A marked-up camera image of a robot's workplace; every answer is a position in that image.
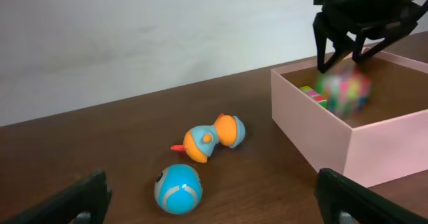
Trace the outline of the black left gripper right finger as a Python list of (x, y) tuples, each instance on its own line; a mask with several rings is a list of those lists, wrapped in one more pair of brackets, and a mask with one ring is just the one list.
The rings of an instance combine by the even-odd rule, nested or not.
[(322, 220), (328, 224), (427, 224), (426, 218), (402, 208), (330, 168), (319, 170), (314, 195)]

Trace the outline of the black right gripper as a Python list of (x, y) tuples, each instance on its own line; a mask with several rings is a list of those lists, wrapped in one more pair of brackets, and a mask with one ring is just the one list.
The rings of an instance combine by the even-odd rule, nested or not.
[[(321, 5), (314, 22), (317, 49), (317, 68), (325, 74), (354, 49), (352, 59), (360, 64), (384, 48), (408, 36), (427, 12), (427, 3), (414, 0), (314, 0)], [(362, 51), (366, 38), (383, 39), (368, 51)], [(333, 43), (334, 54), (325, 62), (326, 43)]]

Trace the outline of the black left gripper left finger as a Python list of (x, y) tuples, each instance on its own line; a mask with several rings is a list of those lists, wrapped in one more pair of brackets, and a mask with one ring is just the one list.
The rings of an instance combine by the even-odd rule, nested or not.
[(106, 173), (96, 171), (4, 223), (103, 223), (111, 198)]

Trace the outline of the Rubik's cube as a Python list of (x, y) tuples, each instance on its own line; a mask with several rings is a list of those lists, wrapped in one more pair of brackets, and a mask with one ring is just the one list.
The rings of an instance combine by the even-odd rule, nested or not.
[(303, 86), (300, 87), (300, 90), (305, 93), (305, 95), (309, 96), (311, 99), (313, 99), (315, 102), (319, 103), (323, 108), (328, 107), (328, 100), (321, 94), (319, 94), (317, 91), (312, 89), (309, 86)]
[(328, 101), (327, 110), (340, 119), (360, 111), (368, 101), (371, 80), (356, 68), (330, 70), (320, 74), (315, 91)]

